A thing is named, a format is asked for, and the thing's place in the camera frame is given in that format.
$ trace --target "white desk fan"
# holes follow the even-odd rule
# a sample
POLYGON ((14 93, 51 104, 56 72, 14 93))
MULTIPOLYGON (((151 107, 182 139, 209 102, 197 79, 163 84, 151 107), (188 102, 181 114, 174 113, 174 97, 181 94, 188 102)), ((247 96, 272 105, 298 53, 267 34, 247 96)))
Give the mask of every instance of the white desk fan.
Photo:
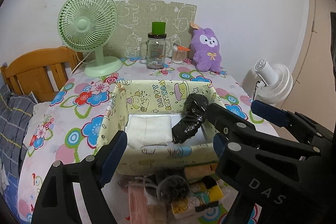
POLYGON ((122 67, 119 58, 103 55, 118 21, 113 0, 67 0, 58 16, 58 33, 64 43, 77 52, 95 51, 96 59, 86 65, 84 73, 100 77, 122 67))
POLYGON ((261 101, 273 105, 289 95, 293 87, 293 77, 284 64, 270 65, 267 61, 260 60, 254 70, 265 84, 258 93, 261 101))

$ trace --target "white tissue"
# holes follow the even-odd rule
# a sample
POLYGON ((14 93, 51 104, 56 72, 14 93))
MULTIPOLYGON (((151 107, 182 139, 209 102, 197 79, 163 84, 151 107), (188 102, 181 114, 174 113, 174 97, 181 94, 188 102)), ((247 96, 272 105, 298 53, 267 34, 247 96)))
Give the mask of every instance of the white tissue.
POLYGON ((173 141, 171 117, 162 115, 145 118, 132 115, 126 133, 127 144, 134 149, 148 145, 167 145, 173 141))

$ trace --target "cartoon print box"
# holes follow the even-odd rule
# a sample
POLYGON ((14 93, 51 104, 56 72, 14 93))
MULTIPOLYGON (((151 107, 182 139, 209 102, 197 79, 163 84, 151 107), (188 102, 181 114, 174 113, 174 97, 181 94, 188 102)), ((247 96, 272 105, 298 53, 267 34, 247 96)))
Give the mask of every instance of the cartoon print box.
MULTIPOLYGON (((128 114, 181 114, 190 93, 203 94, 209 104, 215 102, 224 106, 210 83, 170 80, 125 80, 117 83, 100 128, 98 149, 108 144, 118 130, 125 130, 128 114)), ((218 161, 212 146, 216 130, 208 121, 202 127, 204 144, 183 146, 171 143, 168 146, 146 146, 142 149, 127 146, 117 172, 148 175, 161 168, 218 161)))

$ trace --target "plush toy tag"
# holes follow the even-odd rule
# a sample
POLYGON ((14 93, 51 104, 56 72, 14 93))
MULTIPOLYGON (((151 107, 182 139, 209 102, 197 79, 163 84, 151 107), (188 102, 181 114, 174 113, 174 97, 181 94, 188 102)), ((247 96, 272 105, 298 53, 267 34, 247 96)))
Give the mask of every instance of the plush toy tag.
POLYGON ((197 24, 195 24, 193 21, 190 22, 190 26, 191 26, 192 28, 194 28, 194 29, 197 29, 197 30, 200 29, 200 26, 198 26, 197 24))

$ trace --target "purple plush toy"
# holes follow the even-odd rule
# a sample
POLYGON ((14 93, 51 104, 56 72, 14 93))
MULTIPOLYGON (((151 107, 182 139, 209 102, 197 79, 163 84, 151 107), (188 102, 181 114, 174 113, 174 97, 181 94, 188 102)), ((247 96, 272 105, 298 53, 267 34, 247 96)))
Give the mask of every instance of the purple plush toy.
POLYGON ((213 30, 209 28, 194 30, 190 43, 195 51, 194 60, 197 63, 197 70, 221 71, 222 57, 219 54, 219 43, 213 30))

